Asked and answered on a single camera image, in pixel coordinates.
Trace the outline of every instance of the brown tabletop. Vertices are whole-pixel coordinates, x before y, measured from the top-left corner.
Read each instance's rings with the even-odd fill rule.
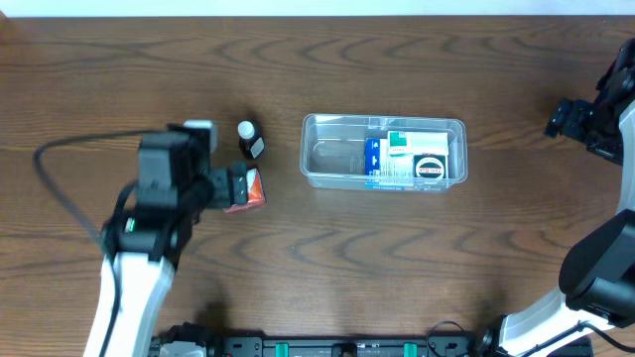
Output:
[[[544,137],[560,98],[594,86],[632,18],[11,20],[0,33],[0,354],[79,356],[101,255],[34,175],[71,135],[213,119],[239,160],[256,113],[268,203],[209,211],[157,330],[184,321],[269,335],[479,328],[558,283],[569,247],[609,219],[621,169]],[[308,113],[447,117],[469,177],[445,194],[317,189],[299,169]],[[45,165],[101,224],[139,138],[53,150]],[[635,343],[633,329],[612,333]],[[594,340],[595,353],[622,353]]]

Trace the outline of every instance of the white bottle cap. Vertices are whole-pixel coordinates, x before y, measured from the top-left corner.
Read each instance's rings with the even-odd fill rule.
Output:
[[[238,135],[245,140],[249,140],[254,137],[256,133],[256,129],[254,129],[254,125],[248,121],[243,121],[238,124]]]

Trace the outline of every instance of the wood grain surface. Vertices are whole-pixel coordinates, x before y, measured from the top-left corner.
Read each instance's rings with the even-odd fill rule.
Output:
[[[558,283],[569,247],[609,219],[621,169],[542,135],[561,97],[594,97],[633,18],[11,20],[0,33],[0,355],[79,356],[101,256],[42,188],[41,143],[210,118],[239,160],[255,113],[268,203],[207,212],[157,331],[183,321],[270,335],[478,328]],[[312,112],[450,117],[469,177],[446,194],[311,188]],[[47,153],[100,224],[136,174],[138,138]],[[635,344],[633,329],[614,336]],[[594,340],[595,353],[619,356]]]

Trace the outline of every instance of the clear plastic bin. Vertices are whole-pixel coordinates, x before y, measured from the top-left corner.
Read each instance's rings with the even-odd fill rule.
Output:
[[[366,139],[386,139],[389,131],[447,133],[447,178],[367,176]],[[443,192],[467,179],[465,125],[456,119],[310,114],[300,152],[300,169],[314,187]]]

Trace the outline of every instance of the white background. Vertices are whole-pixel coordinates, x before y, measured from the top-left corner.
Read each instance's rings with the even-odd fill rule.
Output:
[[[8,17],[633,15],[635,0],[0,0]]]

